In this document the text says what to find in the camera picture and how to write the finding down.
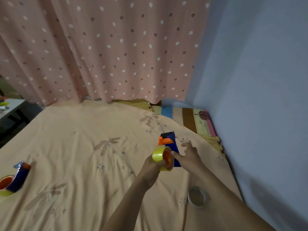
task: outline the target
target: curtain fold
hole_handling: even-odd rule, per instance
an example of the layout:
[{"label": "curtain fold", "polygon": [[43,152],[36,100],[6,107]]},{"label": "curtain fold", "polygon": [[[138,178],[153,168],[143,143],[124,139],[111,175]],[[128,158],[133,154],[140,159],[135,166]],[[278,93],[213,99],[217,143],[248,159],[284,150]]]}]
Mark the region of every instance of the curtain fold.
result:
[{"label": "curtain fold", "polygon": [[30,102],[184,100],[210,0],[1,0],[0,74]]}]

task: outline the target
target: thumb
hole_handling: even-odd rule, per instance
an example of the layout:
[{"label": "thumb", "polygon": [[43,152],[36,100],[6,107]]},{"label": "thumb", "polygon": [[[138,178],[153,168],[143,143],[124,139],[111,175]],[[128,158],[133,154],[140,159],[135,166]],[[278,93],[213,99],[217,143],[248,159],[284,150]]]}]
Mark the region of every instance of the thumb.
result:
[{"label": "thumb", "polygon": [[172,151],[171,154],[173,155],[173,157],[175,159],[177,159],[178,161],[180,161],[182,159],[182,155],[180,155],[179,153],[175,152],[175,151]]},{"label": "thumb", "polygon": [[158,162],[156,162],[156,165],[157,165],[157,167],[166,167],[167,166],[167,163],[166,163],[166,161],[163,159],[163,160],[161,160],[161,161],[158,161]]}]

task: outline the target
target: person's right arm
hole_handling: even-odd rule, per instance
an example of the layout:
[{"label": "person's right arm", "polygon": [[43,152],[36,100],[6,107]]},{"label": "person's right arm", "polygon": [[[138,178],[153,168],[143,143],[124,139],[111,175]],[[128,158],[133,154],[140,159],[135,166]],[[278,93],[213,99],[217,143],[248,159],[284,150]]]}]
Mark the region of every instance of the person's right arm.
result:
[{"label": "person's right arm", "polygon": [[187,147],[185,156],[172,152],[181,166],[192,173],[207,186],[207,193],[216,203],[226,226],[230,230],[275,230],[265,220],[258,216],[244,202],[242,202],[231,190],[229,190],[201,161],[198,151],[191,143],[183,143]]}]

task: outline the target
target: person's left hand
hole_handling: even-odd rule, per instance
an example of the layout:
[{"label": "person's left hand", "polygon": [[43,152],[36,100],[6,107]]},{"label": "person's left hand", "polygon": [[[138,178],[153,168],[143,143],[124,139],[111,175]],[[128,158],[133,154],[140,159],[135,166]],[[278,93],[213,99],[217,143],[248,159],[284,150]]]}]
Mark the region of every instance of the person's left hand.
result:
[{"label": "person's left hand", "polygon": [[142,169],[137,175],[136,180],[139,180],[141,183],[143,183],[148,190],[156,182],[160,173],[159,169],[166,166],[167,163],[164,159],[155,163],[152,160],[152,155],[150,155],[147,159],[145,159]]}]

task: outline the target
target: person's left arm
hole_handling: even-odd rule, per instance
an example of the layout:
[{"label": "person's left arm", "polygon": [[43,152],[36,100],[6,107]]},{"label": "person's left arm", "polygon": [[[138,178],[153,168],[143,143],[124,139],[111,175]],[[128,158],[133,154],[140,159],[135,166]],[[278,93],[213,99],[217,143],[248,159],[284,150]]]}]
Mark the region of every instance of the person's left arm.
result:
[{"label": "person's left arm", "polygon": [[166,165],[164,160],[154,163],[152,155],[144,161],[136,180],[130,186],[102,231],[134,230],[143,197],[146,191],[156,182],[160,167],[165,167]]}]

